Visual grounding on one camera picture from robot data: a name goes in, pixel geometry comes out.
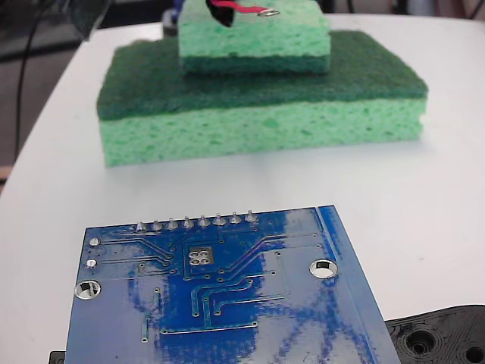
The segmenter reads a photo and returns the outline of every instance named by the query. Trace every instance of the black cable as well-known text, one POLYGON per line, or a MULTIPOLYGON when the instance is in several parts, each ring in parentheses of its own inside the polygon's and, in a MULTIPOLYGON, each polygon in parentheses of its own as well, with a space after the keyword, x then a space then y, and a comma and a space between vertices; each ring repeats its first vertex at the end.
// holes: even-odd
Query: black cable
POLYGON ((17 157, 20 153, 20 121, 22 118, 23 78, 25 76, 25 68, 27 66, 27 60, 29 59, 30 47, 32 46, 33 36, 36 34, 37 27, 39 26, 42 16, 44 15, 44 12, 47 9, 49 9, 53 3, 54 2, 46 2, 44 5, 41 6, 39 11, 37 12, 32 28, 30 29, 30 34, 27 40, 27 44, 25 46, 25 50, 23 51, 22 62, 20 63, 20 75, 18 78, 18 85, 17 85, 17 111, 16 111, 16 118, 15 118, 15 150, 14 150, 15 160, 17 160, 17 157))
POLYGON ((349 8, 349 13, 351 13, 351 14, 355 13, 354 1, 353 0, 347 0, 347 7, 349 8))
POLYGON ((477 4, 475 9, 471 12, 470 17, 468 17, 468 19, 476 18, 478 15, 478 12, 480 11, 484 3, 485 3, 485 0, 480 0, 480 2, 477 4))

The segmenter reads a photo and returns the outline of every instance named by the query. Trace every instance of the black plastic part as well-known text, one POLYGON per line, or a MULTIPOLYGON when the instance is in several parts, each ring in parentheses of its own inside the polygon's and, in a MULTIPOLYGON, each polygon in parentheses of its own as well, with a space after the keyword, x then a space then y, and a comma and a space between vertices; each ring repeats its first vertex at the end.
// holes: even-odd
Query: black plastic part
MULTIPOLYGON (((386 322, 401 364, 485 364, 485 306, 460 306, 386 322)), ((49 364, 64 364, 53 351, 49 364)))
POLYGON ((212 4, 211 0, 205 0, 212 17, 225 27, 231 27, 234 22, 234 10, 231 8, 222 8, 212 4))
POLYGON ((66 360, 65 351, 52 351, 48 358, 48 364, 64 364, 66 360))

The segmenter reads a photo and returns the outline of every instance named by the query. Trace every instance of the metal terminal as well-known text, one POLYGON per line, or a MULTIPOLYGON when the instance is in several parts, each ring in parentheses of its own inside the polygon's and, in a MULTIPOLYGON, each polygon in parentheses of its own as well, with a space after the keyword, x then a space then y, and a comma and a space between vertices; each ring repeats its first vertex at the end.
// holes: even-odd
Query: metal terminal
POLYGON ((221 217, 221 214, 215 215, 214 220, 212 221, 212 224, 217 225, 217 226, 223 226, 226 224, 226 219, 221 217))
POLYGON ((273 17, 274 15, 280 15, 280 12, 275 9, 265 9, 258 13, 259 17, 273 17))
POLYGON ((101 285, 96 281, 82 281, 74 288, 74 295, 80 300, 92 300, 100 292, 101 285))
POLYGON ((236 212, 233 212, 233 215, 229 218, 229 222, 231 224, 239 224, 241 222, 241 218, 236 214, 236 212))
POLYGON ((209 226, 211 224, 211 222, 209 221, 208 218, 206 218, 204 215, 202 215, 199 219, 199 221, 197 221, 197 225, 200 226, 201 228, 206 228, 207 226, 209 226))
POLYGON ((160 231, 164 228, 164 225, 160 222, 160 221, 153 221, 153 224, 152 224, 152 230, 153 231, 160 231))
POLYGON ((183 221, 182 223, 182 226, 185 228, 185 229, 190 229, 190 228, 193 228, 194 226, 194 221, 190 220, 189 219, 189 216, 186 216, 185 217, 185 220, 183 221))
POLYGON ((96 264, 98 264, 98 262, 94 259, 89 259, 86 261, 86 267, 88 268, 94 268, 96 267, 96 264))
POLYGON ((179 227, 178 223, 172 218, 168 219, 167 230, 175 230, 179 227))
POLYGON ((97 237, 93 237, 90 241, 89 241, 89 245, 90 246, 98 246, 99 244, 101 244, 101 241, 99 238, 97 237))
POLYGON ((253 214, 251 210, 248 211, 248 214, 246 215, 246 221, 247 222, 258 222, 258 216, 256 214, 253 214))
POLYGON ((333 278, 338 270, 336 264, 328 259, 315 260, 310 264, 310 273, 320 279, 333 278))
POLYGON ((138 224, 136 224, 136 231, 146 231, 146 224, 140 221, 138 224))

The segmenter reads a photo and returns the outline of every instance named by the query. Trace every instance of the green sponge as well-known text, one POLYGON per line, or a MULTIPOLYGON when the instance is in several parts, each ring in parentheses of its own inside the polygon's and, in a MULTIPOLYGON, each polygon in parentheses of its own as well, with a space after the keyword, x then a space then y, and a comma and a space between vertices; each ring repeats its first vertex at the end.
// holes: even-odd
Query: green sponge
POLYGON ((184 77, 176 39, 118 49, 98 100, 106 164, 417 139, 415 72, 360 32, 332 48, 327 75, 254 77, 184 77))
MULTIPOLYGON (((238 2, 254 5, 253 0, 238 2)), ((226 28, 205 1, 186 0, 179 21, 180 60, 189 73, 325 73, 330 67, 329 23, 310 0, 261 0, 280 15, 236 13, 226 28)))

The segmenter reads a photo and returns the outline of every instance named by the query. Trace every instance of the red wire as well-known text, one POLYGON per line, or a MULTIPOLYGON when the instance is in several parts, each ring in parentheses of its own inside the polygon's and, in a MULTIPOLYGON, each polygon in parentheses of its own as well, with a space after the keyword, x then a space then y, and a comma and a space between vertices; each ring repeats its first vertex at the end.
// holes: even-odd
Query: red wire
POLYGON ((262 6, 242 6, 237 4, 236 2, 228 0, 211 0, 211 3, 214 6, 218 6, 219 8, 232 8, 239 13, 261 13, 262 11, 268 9, 263 8, 262 6))

